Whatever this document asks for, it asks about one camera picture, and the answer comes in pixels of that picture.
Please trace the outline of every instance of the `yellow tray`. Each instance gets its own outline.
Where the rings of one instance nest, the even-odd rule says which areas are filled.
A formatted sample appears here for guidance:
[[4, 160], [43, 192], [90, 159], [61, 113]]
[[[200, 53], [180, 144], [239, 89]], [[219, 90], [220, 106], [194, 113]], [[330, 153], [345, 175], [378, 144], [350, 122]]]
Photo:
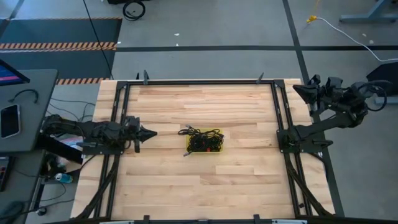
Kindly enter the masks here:
[[[219, 129], [219, 130], [220, 130], [220, 134], [223, 134], [223, 130], [220, 129], [220, 128], [199, 128], [199, 129], [200, 129], [201, 132], [211, 131], [211, 130], [214, 130], [214, 129]], [[186, 135], [186, 136], [185, 136], [185, 142], [186, 142], [186, 144], [187, 144], [187, 146], [186, 146], [187, 152], [188, 152], [188, 146], [189, 146], [189, 139], [190, 139], [190, 138], [191, 138], [191, 136], [189, 136], [189, 135]], [[219, 152], [192, 152], [192, 153], [201, 153], [201, 154], [204, 154], [204, 153], [206, 153], [206, 154], [212, 153], [212, 154], [214, 154], [214, 153], [220, 153], [220, 152], [222, 152], [223, 149], [224, 149], [224, 145], [222, 144], [222, 145], [221, 145], [221, 149], [220, 149]]]

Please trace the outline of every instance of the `monitor screen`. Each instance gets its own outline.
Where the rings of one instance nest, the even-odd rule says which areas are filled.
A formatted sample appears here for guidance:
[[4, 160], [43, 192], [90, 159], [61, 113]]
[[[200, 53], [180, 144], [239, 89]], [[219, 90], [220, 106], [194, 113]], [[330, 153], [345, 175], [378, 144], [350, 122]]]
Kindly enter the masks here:
[[23, 79], [19, 78], [16, 74], [8, 70], [3, 65], [0, 65], [0, 85], [12, 85], [23, 82]]

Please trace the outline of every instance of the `gray desk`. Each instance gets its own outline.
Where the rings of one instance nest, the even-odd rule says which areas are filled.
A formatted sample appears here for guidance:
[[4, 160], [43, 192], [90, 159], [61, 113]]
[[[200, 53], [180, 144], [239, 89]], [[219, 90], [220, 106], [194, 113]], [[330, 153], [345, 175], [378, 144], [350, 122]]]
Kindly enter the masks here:
[[[44, 150], [33, 150], [40, 127], [49, 104], [58, 72], [56, 70], [21, 70], [30, 78], [30, 83], [0, 86], [0, 108], [11, 105], [8, 102], [14, 95], [25, 89], [33, 88], [39, 92], [39, 104], [34, 104], [35, 95], [25, 92], [14, 103], [21, 106], [21, 133], [8, 139], [0, 139], [2, 151], [13, 151], [4, 155], [16, 157], [12, 170], [16, 169], [28, 175], [37, 176], [44, 160]], [[33, 200], [37, 178], [25, 177], [11, 172], [5, 191], [0, 192], [0, 210], [10, 202]], [[29, 209], [27, 203], [24, 211]], [[21, 215], [14, 223], [24, 223], [27, 215]]]

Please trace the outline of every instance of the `smartphone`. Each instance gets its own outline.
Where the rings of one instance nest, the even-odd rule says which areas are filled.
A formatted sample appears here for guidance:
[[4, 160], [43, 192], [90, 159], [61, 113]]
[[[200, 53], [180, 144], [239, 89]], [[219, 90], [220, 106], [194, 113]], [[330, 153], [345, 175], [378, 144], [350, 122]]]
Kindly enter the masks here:
[[11, 105], [1, 110], [1, 138], [15, 136], [21, 131], [19, 105]]

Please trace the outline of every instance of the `computer monitor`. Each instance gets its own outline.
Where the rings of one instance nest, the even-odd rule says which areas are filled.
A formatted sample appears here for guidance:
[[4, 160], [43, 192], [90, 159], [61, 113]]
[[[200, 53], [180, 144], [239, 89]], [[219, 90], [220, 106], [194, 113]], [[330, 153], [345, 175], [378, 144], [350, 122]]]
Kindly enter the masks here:
[[30, 80], [0, 59], [0, 86], [29, 83]]

